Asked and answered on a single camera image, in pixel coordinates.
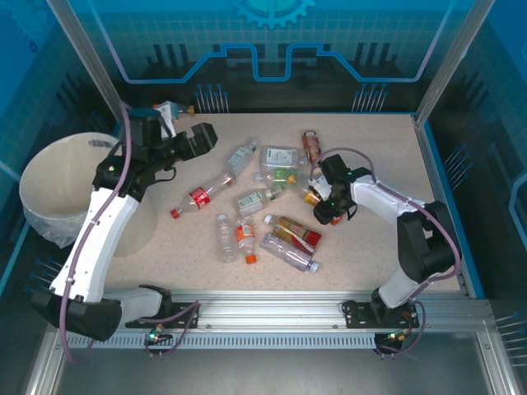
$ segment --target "white bucket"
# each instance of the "white bucket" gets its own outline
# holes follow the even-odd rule
[[[47,146],[31,160],[19,192],[26,219],[39,235],[61,248],[75,241],[90,205],[97,165],[116,142],[107,134],[76,134]],[[156,227],[156,210],[147,192],[124,229],[115,255],[123,257],[144,247]]]

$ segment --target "white robotic arm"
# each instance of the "white robotic arm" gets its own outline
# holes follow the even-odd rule
[[[166,297],[170,292],[155,286],[104,293],[106,273],[121,234],[146,189],[157,182],[156,173],[173,170],[175,174],[176,161],[203,155],[216,145],[216,133],[208,123],[192,127],[193,137],[187,137],[186,132],[175,134],[173,124],[170,123],[170,127],[166,124],[166,112],[171,107],[166,108],[165,114],[156,109],[129,110],[133,143],[126,178],[119,194],[111,200],[86,237],[86,228],[101,207],[107,204],[105,202],[124,173],[124,156],[116,156],[112,150],[97,166],[93,180],[95,189],[80,232],[86,240],[82,243],[81,237],[77,238],[68,260],[49,290],[34,292],[31,301],[33,308],[55,327],[58,327],[61,301],[65,297],[68,298],[66,329],[100,342],[110,338],[120,324],[141,317],[165,318],[171,311],[171,298]],[[76,253],[75,272],[69,278]],[[66,295],[67,282],[71,287]]]
[[[349,219],[352,216],[350,208],[358,205],[368,207],[397,230],[400,268],[374,291],[371,301],[375,316],[382,323],[390,311],[406,304],[433,277],[441,275],[455,263],[454,252],[442,233],[408,202],[426,208],[456,240],[449,212],[441,202],[426,204],[405,198],[379,183],[367,169],[350,170],[339,155],[323,160],[321,169],[324,177],[311,183],[324,199],[314,209],[320,223],[327,224],[345,212]]]

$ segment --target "metal post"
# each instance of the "metal post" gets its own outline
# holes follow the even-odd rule
[[[121,120],[119,94],[68,0],[47,0],[82,64],[96,84],[115,119]]]
[[[469,46],[472,44],[474,37],[478,33],[479,28],[485,21],[494,1],[476,0],[470,9],[445,59],[443,59],[443,63],[439,66],[437,74],[434,76],[427,93],[425,93],[417,109],[416,121],[418,126],[423,125],[427,121],[437,101],[448,85],[448,82],[454,75],[455,69],[458,67]]]

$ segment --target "plastic bottle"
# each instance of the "plastic bottle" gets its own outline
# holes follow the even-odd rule
[[[236,219],[236,240],[241,253],[245,255],[245,261],[249,264],[258,260],[254,254],[254,226],[253,220],[247,216],[239,216]]]
[[[262,146],[260,150],[260,171],[267,173],[276,168],[300,169],[307,165],[307,158],[298,148],[290,146]]]
[[[286,240],[303,253],[313,256],[322,235],[285,216],[266,216],[263,220],[273,227],[273,235]]]
[[[319,270],[320,263],[271,233],[263,237],[260,247],[302,272],[316,273]]]
[[[273,169],[265,173],[255,173],[254,181],[257,183],[265,183],[268,187],[278,185],[284,189],[288,186],[288,179],[296,179],[298,174],[301,173],[299,169]]]
[[[320,195],[313,188],[310,188],[309,176],[306,174],[292,174],[287,178],[287,186],[304,202],[313,207],[322,201]],[[344,215],[333,218],[331,225],[337,225],[343,218]]]
[[[260,146],[260,140],[253,137],[244,146],[238,146],[231,158],[227,161],[227,168],[232,171],[235,177],[247,167],[253,157],[256,148]]]
[[[250,191],[235,199],[236,210],[243,216],[250,216],[263,210],[270,202],[281,197],[282,194],[282,188],[279,186]]]
[[[177,220],[186,212],[199,211],[209,204],[221,191],[229,188],[234,180],[235,176],[230,170],[223,171],[215,179],[211,179],[186,195],[179,206],[172,210],[170,214]]]
[[[314,130],[308,130],[302,134],[302,145],[304,146],[305,156],[313,165],[322,153],[319,138]]]
[[[238,246],[236,245],[234,224],[225,214],[217,216],[217,246],[222,262],[233,262],[238,258]]]

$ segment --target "speckled surface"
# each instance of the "speckled surface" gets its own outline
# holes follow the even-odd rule
[[[237,145],[258,137],[270,145],[301,147],[301,133],[317,131],[322,149],[352,146],[375,163],[379,179],[407,195],[433,200],[427,172],[406,114],[200,114],[182,119],[179,130],[211,123],[219,136],[216,147],[199,158],[179,163],[175,181],[149,189],[157,209],[156,233],[146,247],[126,258],[114,258],[106,287],[152,283],[187,290],[373,290],[398,268],[395,228],[364,207],[350,222],[322,226],[312,206],[297,195],[286,194],[254,215],[257,242],[270,230],[267,214],[289,216],[323,234],[315,259],[316,274],[290,267],[260,247],[259,260],[247,265],[243,257],[233,263],[217,258],[215,220],[226,213],[234,218],[233,198],[262,184],[254,181],[259,150],[237,183],[200,212],[172,219],[170,209],[183,196],[222,169]],[[362,158],[344,153],[351,167],[366,165]],[[431,290],[458,290],[455,278],[433,284]]]

